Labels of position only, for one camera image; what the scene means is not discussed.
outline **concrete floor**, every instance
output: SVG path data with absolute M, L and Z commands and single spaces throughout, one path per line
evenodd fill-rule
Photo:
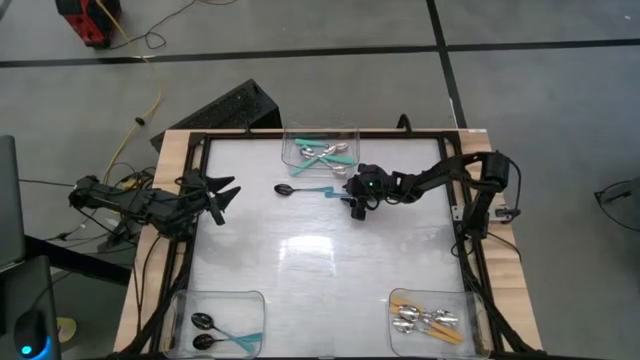
M 187 3 L 121 2 L 130 35 Z M 11 2 L 0 19 L 0 61 L 127 55 L 126 49 L 85 48 L 53 4 Z M 437 6 L 449 44 L 632 38 L 640 30 L 634 1 L 447 0 Z M 140 43 L 138 49 L 166 55 L 435 44 L 426 5 L 418 0 L 198 3 L 160 32 L 166 48 L 150 51 Z M 606 219 L 592 193 L 640 175 L 640 48 L 450 56 L 469 127 L 487 128 L 493 147 L 524 173 L 523 215 L 514 229 L 545 349 L 637 358 L 640 236 Z M 280 105 L 285 123 L 391 127 L 404 112 L 415 127 L 455 126 L 436 53 L 163 63 L 156 69 L 165 100 L 121 157 L 136 168 L 157 160 L 148 144 L 152 135 L 248 78 Z M 133 118 L 155 96 L 143 65 L 4 68 L 0 79 L 0 131 L 17 139 L 23 178 L 73 182 L 100 175 Z M 66 195 L 64 188 L 23 185 L 26 231 L 48 237 L 77 225 L 81 218 L 67 207 Z M 640 226 L 640 210 L 628 202 L 611 210 Z M 79 236 L 100 230 L 88 224 Z M 77 249 L 93 251 L 95 243 Z M 131 255 L 105 258 L 127 263 Z M 101 294 L 100 302 L 83 302 L 86 291 Z M 109 352 L 124 291 L 75 275 L 56 285 L 60 315 L 80 324 L 65 359 Z

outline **orange handle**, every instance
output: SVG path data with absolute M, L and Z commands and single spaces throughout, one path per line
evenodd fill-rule
M 462 336 L 462 334 L 460 334 L 459 332 L 448 328 L 444 325 L 440 325 L 435 321 L 429 321 L 429 325 L 431 325 L 431 327 L 433 327 L 434 329 L 440 331 L 441 333 L 444 333 L 460 342 L 462 342 L 462 340 L 464 340 L 464 336 Z
M 407 300 L 404 300 L 404 299 L 401 299 L 401 298 L 396 297 L 396 296 L 392 296 L 391 297 L 391 304 L 395 305 L 396 307 L 398 307 L 400 305 L 412 305 L 412 306 L 415 306 L 416 309 L 418 309 L 418 311 L 424 312 L 424 308 L 422 306 L 420 306 L 418 304 L 412 304 L 411 302 L 409 302 Z
M 449 336 L 447 336 L 447 335 L 445 335 L 445 334 L 443 334 L 441 332 L 437 332 L 437 331 L 434 331 L 434 330 L 427 330 L 427 331 L 425 331 L 425 334 L 427 334 L 429 336 L 433 336 L 434 338 L 438 338 L 438 339 L 440 339 L 442 341 L 446 341 L 449 344 L 453 344 L 453 345 L 462 344 L 462 341 L 456 340 L 456 339 L 454 339 L 452 337 L 449 337 Z

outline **wooden table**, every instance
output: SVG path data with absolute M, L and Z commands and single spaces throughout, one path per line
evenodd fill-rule
M 185 168 L 188 142 L 193 130 L 169 130 L 165 134 L 164 143 L 158 160 L 156 176 L 153 186 L 166 191 L 178 193 L 179 187 L 174 180 L 180 177 Z M 193 132 L 208 133 L 236 133 L 241 134 L 244 130 L 197 130 Z M 361 129 L 362 132 L 403 132 L 403 129 Z M 416 129 L 415 132 L 441 132 L 458 131 L 460 135 L 463 153 L 473 153 L 477 151 L 491 151 L 489 136 L 486 130 L 448 130 L 448 129 Z M 253 133 L 282 133 L 281 129 L 276 130 L 253 130 Z M 199 167 L 199 152 L 201 146 L 195 149 L 193 167 Z M 449 154 L 453 153 L 452 148 L 448 149 Z M 470 166 L 468 170 L 472 176 L 479 175 L 479 165 Z M 459 186 L 454 186 L 456 197 L 462 199 L 462 191 Z M 504 198 L 498 194 L 494 200 L 494 205 L 504 204 Z M 503 239 L 515 244 L 511 225 L 491 223 L 489 231 Z M 138 279 L 142 279 L 142 265 L 149 253 L 151 244 L 156 239 L 157 232 L 152 226 L 147 226 L 142 230 L 140 242 L 136 253 L 136 271 Z M 145 277 L 144 303 L 142 304 L 142 323 L 144 324 L 155 310 L 160 294 L 161 282 L 163 278 L 169 241 L 161 239 L 149 256 Z M 487 270 L 491 282 L 494 301 L 511 326 L 520 334 L 522 339 L 534 348 L 540 349 L 540 337 L 536 321 L 533 316 L 529 293 L 524 279 L 522 266 L 518 260 L 518 255 L 509 247 L 501 244 L 492 237 L 483 240 L 484 255 L 486 258 Z M 182 263 L 182 253 L 184 247 L 178 248 L 178 256 L 174 266 L 174 276 Z M 134 288 L 133 274 L 129 281 L 129 288 L 125 299 L 120 326 L 116 336 L 114 350 L 118 351 L 126 347 L 136 334 L 137 309 L 136 295 Z

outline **yellow cable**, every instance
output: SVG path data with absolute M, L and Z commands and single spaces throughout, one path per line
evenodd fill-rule
M 115 26 L 118 31 L 120 32 L 120 34 L 122 35 L 122 37 L 127 41 L 127 45 L 129 45 L 129 50 L 131 50 L 131 54 L 133 57 L 138 57 L 140 59 L 142 59 L 142 61 L 144 61 L 145 63 L 147 63 L 147 65 L 149 65 L 149 69 L 151 69 L 151 73 L 153 74 L 153 76 L 156 78 L 156 81 L 158 82 L 158 97 L 156 98 L 156 102 L 155 104 L 153 104 L 153 106 L 146 112 L 144 113 L 144 115 L 141 116 L 142 119 L 145 119 L 147 116 L 153 114 L 153 112 L 158 108 L 158 106 L 160 105 L 160 101 L 162 101 L 162 86 L 160 86 L 160 79 L 158 78 L 158 76 L 156 75 L 156 72 L 153 68 L 153 66 L 151 65 L 151 63 L 149 62 L 149 60 L 147 60 L 145 57 L 139 55 L 133 45 L 131 44 L 131 40 L 129 39 L 129 37 L 127 36 L 127 33 L 124 32 L 124 29 L 122 29 L 122 26 L 120 26 L 120 24 L 118 23 L 118 21 L 113 17 L 113 15 L 111 15 L 111 13 L 109 12 L 109 10 L 107 10 L 107 8 L 104 6 L 104 4 L 102 3 L 102 1 L 100 0 L 96 0 L 96 3 L 98 4 L 98 6 L 100 7 L 100 9 L 102 9 L 102 11 L 105 13 L 105 15 L 107 15 L 107 17 L 109 18 L 109 20 L 111 20 L 111 22 L 113 23 L 113 26 Z M 111 161 L 109 162 L 109 166 L 107 167 L 107 171 L 105 171 L 104 174 L 104 178 L 102 179 L 103 183 L 107 183 L 107 181 L 109 180 L 108 175 L 109 175 L 109 170 L 111 170 L 111 168 L 113 167 L 113 164 L 116 162 L 116 159 L 118 158 L 118 156 L 120 155 L 120 153 L 122 152 L 122 150 L 124 149 L 125 145 L 127 144 L 127 142 L 129 141 L 129 139 L 131 138 L 131 135 L 133 135 L 133 132 L 138 128 L 138 124 L 134 125 L 133 128 L 131 129 L 131 131 L 129 131 L 129 134 L 127 135 L 127 137 L 124 138 L 124 140 L 122 141 L 122 143 L 120 144 L 120 147 L 118 148 L 118 150 L 116 151 L 115 154 L 113 154 L 113 157 L 111 158 Z

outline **clear plastic container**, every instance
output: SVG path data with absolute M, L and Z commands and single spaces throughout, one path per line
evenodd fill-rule
M 197 328 L 191 316 L 209 315 L 220 331 Z M 169 359 L 254 358 L 264 342 L 265 301 L 261 293 L 226 291 L 187 291 L 176 293 L 164 318 L 160 349 Z M 193 340 L 209 334 L 217 341 L 198 350 Z
M 452 329 L 462 336 L 458 343 L 449 343 L 418 329 L 444 334 L 430 325 L 422 317 L 415 322 L 411 333 L 398 331 L 394 319 L 400 315 L 394 313 L 394 306 L 405 302 L 422 307 L 425 313 L 447 310 L 451 315 L 436 317 L 436 323 Z M 388 326 L 391 349 L 398 356 L 427 357 L 436 359 L 486 359 L 490 353 L 490 340 L 485 329 L 487 318 L 480 297 L 472 292 L 439 292 L 395 289 L 389 297 Z
M 316 156 L 303 155 L 304 147 Z M 282 162 L 291 176 L 347 178 L 355 173 L 359 161 L 360 132 L 355 125 L 326 129 L 290 123 L 284 129 Z

